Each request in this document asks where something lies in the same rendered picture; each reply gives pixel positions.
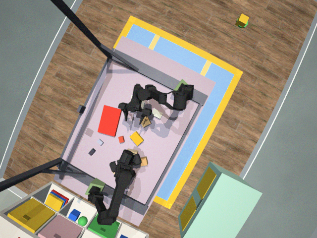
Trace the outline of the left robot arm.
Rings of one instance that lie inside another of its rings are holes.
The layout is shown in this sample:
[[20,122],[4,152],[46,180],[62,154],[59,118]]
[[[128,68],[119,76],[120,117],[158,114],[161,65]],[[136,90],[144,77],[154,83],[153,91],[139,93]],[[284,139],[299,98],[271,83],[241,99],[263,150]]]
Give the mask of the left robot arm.
[[[145,89],[143,89],[140,84],[136,84],[132,96],[137,97],[141,101],[155,99],[159,104],[167,106],[170,110],[182,111],[186,109],[186,101],[193,98],[193,91],[194,85],[185,85],[182,83],[177,91],[173,90],[169,92],[174,93],[173,106],[166,102],[167,94],[169,93],[161,93],[151,84],[145,85]],[[138,100],[134,102],[133,100],[134,99],[131,99],[131,102],[127,104],[127,111],[135,112],[136,110],[139,111],[141,109],[140,102]]]

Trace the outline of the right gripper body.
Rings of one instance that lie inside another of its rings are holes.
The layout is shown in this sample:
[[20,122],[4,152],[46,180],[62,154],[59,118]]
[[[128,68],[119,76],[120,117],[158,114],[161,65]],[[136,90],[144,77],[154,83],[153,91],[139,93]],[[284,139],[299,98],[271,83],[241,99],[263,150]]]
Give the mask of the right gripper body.
[[[117,163],[117,165],[116,165],[115,162],[116,162],[116,161],[113,161],[113,162],[110,162],[110,164],[109,164],[109,166],[110,166],[110,168],[111,168],[111,171],[112,171],[113,173],[115,173],[115,167],[119,164],[119,163]],[[142,163],[139,154],[133,155],[132,160],[131,160],[131,162],[130,162],[129,165],[132,165],[132,163],[134,163],[135,165],[139,165],[139,164]]]

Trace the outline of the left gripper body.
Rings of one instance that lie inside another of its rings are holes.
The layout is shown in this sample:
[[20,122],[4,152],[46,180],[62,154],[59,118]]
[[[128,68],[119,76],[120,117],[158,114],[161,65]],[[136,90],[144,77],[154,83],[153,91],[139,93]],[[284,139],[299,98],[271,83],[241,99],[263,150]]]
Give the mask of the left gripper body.
[[[142,101],[140,99],[138,99],[137,97],[132,96],[131,99],[134,99],[133,100],[134,102],[136,102],[138,100],[140,102],[140,104],[142,103]],[[122,109],[122,110],[126,110],[127,109],[127,103],[124,103],[124,102],[120,103],[118,105],[118,108]],[[147,116],[150,116],[152,114],[152,109],[148,109],[148,108],[140,109],[139,111],[143,112],[143,114],[147,115]]]

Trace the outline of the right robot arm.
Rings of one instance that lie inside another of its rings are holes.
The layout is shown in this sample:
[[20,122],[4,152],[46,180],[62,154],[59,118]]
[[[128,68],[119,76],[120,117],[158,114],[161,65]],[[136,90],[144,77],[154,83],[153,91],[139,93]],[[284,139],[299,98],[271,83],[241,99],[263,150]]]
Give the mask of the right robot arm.
[[104,195],[99,192],[101,190],[99,187],[92,186],[88,192],[88,201],[95,204],[97,209],[97,222],[99,225],[111,226],[118,217],[119,207],[125,188],[130,184],[130,181],[136,175],[135,171],[133,170],[133,166],[129,165],[133,155],[133,152],[124,149],[119,159],[120,163],[115,167],[114,177],[116,187],[108,209],[106,209],[103,203]]

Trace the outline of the yellow rectangular block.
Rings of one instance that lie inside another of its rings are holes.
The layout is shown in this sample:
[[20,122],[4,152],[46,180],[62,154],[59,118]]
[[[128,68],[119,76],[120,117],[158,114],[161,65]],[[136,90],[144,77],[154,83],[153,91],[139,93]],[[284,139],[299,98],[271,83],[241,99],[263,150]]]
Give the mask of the yellow rectangular block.
[[138,146],[142,141],[143,138],[139,135],[138,132],[134,132],[130,138],[134,141],[134,143]]

